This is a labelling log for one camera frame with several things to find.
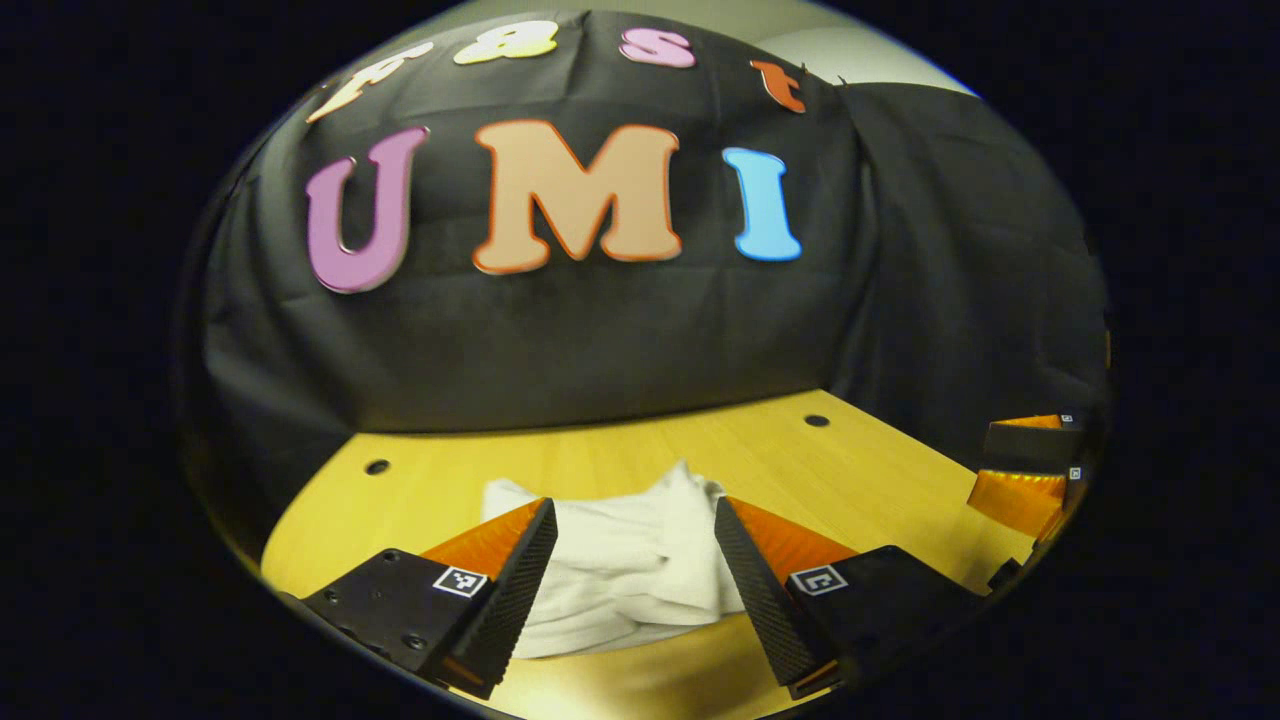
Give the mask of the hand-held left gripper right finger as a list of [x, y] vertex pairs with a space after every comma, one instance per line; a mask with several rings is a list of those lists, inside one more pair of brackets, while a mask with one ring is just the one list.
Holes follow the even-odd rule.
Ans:
[[986, 601], [895, 544], [858, 552], [740, 498], [718, 500], [714, 533], [792, 700], [883, 676]]

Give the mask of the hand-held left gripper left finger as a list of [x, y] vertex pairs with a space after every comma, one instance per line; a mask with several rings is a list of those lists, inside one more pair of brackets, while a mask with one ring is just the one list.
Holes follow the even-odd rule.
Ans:
[[300, 615], [442, 689], [489, 700], [504, 679], [558, 539], [534, 501], [421, 553], [385, 548], [300, 601]]

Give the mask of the white jeans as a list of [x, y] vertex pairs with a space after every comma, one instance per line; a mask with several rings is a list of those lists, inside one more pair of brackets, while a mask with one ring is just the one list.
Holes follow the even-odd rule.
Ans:
[[558, 536], [515, 659], [652, 644], [744, 612], [714, 533], [726, 495], [680, 460], [636, 495], [554, 500]]

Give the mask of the black backdrop cloth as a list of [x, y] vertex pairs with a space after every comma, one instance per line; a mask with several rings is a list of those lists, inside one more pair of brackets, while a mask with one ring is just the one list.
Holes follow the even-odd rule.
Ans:
[[526, 430], [824, 389], [977, 468], [1110, 402], [1103, 274], [1037, 150], [945, 76], [675, 19], [420, 26], [212, 196], [177, 309], [192, 484], [252, 560], [360, 432]]

